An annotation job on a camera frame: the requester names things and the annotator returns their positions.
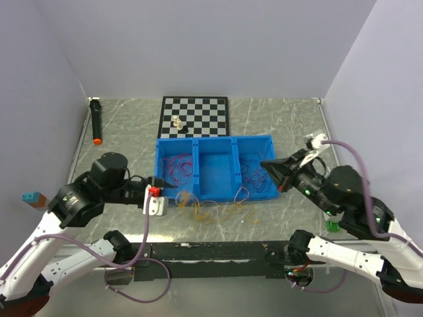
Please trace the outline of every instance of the empty compartment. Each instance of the empty compartment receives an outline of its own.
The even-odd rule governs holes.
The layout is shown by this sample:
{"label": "empty compartment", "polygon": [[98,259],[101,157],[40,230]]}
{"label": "empty compartment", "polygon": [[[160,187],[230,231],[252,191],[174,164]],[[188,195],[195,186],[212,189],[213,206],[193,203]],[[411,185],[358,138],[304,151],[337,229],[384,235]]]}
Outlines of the empty compartment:
{"label": "empty compartment", "polygon": [[236,182],[236,158],[230,138],[198,140],[200,199],[226,201],[233,199],[240,183]]}
{"label": "empty compartment", "polygon": [[165,188],[164,195],[174,199],[178,192],[193,192],[194,158],[192,139],[159,139],[156,147],[156,177],[177,188]]}
{"label": "empty compartment", "polygon": [[[268,199],[278,196],[272,179],[260,166],[263,160],[275,159],[272,137],[269,135],[236,137],[242,185],[249,191],[249,200]],[[242,191],[237,200],[247,197]]]}

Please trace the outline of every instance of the robotic arm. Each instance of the robotic arm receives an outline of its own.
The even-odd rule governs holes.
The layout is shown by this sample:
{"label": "robotic arm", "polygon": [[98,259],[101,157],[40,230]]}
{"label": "robotic arm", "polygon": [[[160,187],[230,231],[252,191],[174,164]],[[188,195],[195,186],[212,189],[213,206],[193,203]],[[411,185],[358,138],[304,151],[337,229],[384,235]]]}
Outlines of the robotic arm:
{"label": "robotic arm", "polygon": [[[351,166],[338,166],[327,177],[317,173],[313,161],[326,167],[318,156],[330,143],[352,151],[363,178]],[[296,188],[326,215],[344,213],[338,225],[372,245],[378,254],[351,250],[304,230],[292,235],[289,252],[305,261],[325,262],[363,275],[395,299],[423,303],[423,252],[392,211],[370,196],[360,156],[345,143],[329,141],[322,133],[308,136],[306,144],[307,150],[299,150],[287,159],[262,162],[263,169],[281,192]]]}
{"label": "robotic arm", "polygon": [[[91,171],[59,190],[35,231],[0,269],[0,316],[33,316],[58,289],[103,265],[84,250],[60,262],[50,261],[65,243],[55,237],[73,238],[103,212],[105,203],[137,205],[145,214],[145,197],[154,192],[149,214],[166,213],[168,198],[159,197],[159,188],[174,186],[160,178],[131,177],[127,166],[125,156],[106,153],[94,161]],[[134,257],[131,244],[117,230],[106,233],[90,249],[117,264]]]}

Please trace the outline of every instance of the red clip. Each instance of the red clip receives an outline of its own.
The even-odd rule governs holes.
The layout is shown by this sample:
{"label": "red clip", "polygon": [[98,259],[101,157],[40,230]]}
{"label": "red clip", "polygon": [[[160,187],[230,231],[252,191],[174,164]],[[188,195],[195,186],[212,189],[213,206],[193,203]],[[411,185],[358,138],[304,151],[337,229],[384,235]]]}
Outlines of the red clip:
{"label": "red clip", "polygon": [[153,193],[153,197],[159,197],[160,196],[160,188],[158,187],[150,187],[148,189],[149,193]]}

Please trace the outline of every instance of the marble table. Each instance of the marble table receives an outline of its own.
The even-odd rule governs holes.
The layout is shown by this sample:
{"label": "marble table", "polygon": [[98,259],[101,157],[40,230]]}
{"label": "marble table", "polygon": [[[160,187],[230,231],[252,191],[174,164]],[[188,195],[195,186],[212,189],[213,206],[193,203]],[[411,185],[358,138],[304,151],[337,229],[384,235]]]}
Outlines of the marble table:
{"label": "marble table", "polygon": [[[94,160],[107,152],[117,152],[129,160],[132,174],[151,176],[154,173],[155,145],[161,98],[102,99],[103,144],[93,145],[91,121],[86,121],[85,133],[78,148],[72,178],[89,170]],[[266,135],[273,137],[276,156],[284,158],[304,147],[303,136],[315,130],[327,131],[321,106],[316,99],[230,98],[229,125],[231,135]],[[333,150],[322,158],[330,168],[337,164]],[[204,207],[215,218],[224,218],[232,203]],[[260,220],[259,223],[247,221]],[[140,241],[143,215],[136,206],[111,205],[85,227],[78,240],[92,242],[109,230],[120,230],[131,241]],[[199,222],[192,208],[170,207],[164,217],[152,217],[150,242],[208,242],[288,240],[296,229],[336,240],[353,239],[343,230],[327,232],[323,212],[297,190],[278,199],[246,203],[239,213],[232,213],[220,222]]]}

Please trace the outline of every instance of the black cylinder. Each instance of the black cylinder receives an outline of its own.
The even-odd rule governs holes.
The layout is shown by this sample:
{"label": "black cylinder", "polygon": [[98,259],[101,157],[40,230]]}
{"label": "black cylinder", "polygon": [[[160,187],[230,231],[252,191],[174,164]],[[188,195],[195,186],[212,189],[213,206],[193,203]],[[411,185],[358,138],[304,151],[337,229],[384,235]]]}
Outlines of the black cylinder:
{"label": "black cylinder", "polygon": [[93,124],[93,143],[100,145],[102,143],[101,135],[101,105],[96,99],[90,101],[91,123]]}

